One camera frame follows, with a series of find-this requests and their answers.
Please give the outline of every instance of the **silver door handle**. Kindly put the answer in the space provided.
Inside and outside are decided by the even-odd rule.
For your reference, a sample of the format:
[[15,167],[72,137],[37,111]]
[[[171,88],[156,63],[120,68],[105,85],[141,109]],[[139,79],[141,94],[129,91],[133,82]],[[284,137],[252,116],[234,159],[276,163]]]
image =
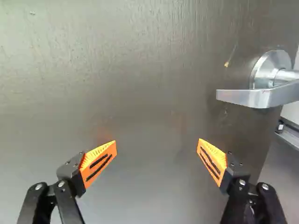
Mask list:
[[299,71],[284,50],[263,54],[251,73],[250,89],[217,90],[216,99],[252,108],[269,108],[299,100]]

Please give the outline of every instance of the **door handle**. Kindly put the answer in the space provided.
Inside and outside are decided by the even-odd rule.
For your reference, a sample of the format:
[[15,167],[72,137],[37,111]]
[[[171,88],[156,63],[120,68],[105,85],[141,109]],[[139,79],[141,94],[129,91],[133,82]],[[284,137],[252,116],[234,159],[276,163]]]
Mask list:
[[299,71],[284,50],[263,54],[251,72],[250,88],[216,90],[216,99],[252,108],[269,108],[299,100]]

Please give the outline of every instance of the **metal plate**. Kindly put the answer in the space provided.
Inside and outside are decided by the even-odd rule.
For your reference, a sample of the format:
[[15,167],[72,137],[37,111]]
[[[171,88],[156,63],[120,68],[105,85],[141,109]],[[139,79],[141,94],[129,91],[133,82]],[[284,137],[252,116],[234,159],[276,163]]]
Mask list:
[[274,79],[281,69],[292,69],[290,56],[284,50],[270,50],[263,54],[251,72],[251,89],[264,89],[274,86]]

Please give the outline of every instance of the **door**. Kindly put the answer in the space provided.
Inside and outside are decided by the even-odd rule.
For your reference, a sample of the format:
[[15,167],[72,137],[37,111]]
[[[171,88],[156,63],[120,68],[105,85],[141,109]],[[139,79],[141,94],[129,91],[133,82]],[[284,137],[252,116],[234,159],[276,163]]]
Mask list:
[[295,0],[2,1],[0,221],[27,188],[110,140],[118,155],[78,201],[90,223],[218,223],[227,198],[196,154],[232,151],[258,179],[281,108],[215,99],[299,37]]

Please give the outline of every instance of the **orange gripper pad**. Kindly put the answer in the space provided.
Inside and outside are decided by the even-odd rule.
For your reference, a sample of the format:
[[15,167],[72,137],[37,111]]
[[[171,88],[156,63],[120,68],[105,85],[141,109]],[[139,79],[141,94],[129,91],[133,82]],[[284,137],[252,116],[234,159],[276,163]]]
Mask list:
[[205,164],[214,181],[220,187],[227,166],[226,154],[212,144],[199,139],[197,154]]
[[117,155],[116,142],[111,141],[87,153],[80,164],[83,183],[87,189]]

